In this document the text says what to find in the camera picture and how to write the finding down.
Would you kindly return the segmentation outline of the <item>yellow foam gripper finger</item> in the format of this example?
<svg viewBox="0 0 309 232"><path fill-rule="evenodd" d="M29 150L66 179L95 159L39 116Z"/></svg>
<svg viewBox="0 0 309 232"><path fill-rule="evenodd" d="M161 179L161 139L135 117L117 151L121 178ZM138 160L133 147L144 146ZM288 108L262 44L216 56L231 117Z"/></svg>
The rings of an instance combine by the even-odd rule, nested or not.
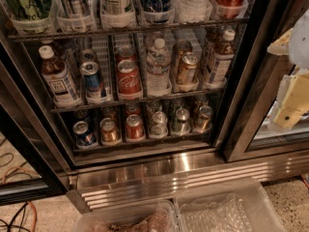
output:
<svg viewBox="0 0 309 232"><path fill-rule="evenodd" d="M280 38L267 47L267 52L277 56L287 55L292 32L293 29L286 31Z"/></svg>
<svg viewBox="0 0 309 232"><path fill-rule="evenodd" d="M281 128L291 129L308 111L309 72L300 69L294 75L285 75L280 82L272 121Z"/></svg>

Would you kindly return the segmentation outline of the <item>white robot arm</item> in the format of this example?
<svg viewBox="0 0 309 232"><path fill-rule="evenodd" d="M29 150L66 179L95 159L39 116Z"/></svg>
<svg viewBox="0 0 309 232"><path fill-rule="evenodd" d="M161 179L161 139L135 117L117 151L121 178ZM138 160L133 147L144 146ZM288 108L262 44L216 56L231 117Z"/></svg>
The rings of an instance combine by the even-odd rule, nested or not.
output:
<svg viewBox="0 0 309 232"><path fill-rule="evenodd" d="M270 131L289 131L309 111L309 10L267 52L287 55L296 66L296 73L285 74L280 82L267 125Z"/></svg>

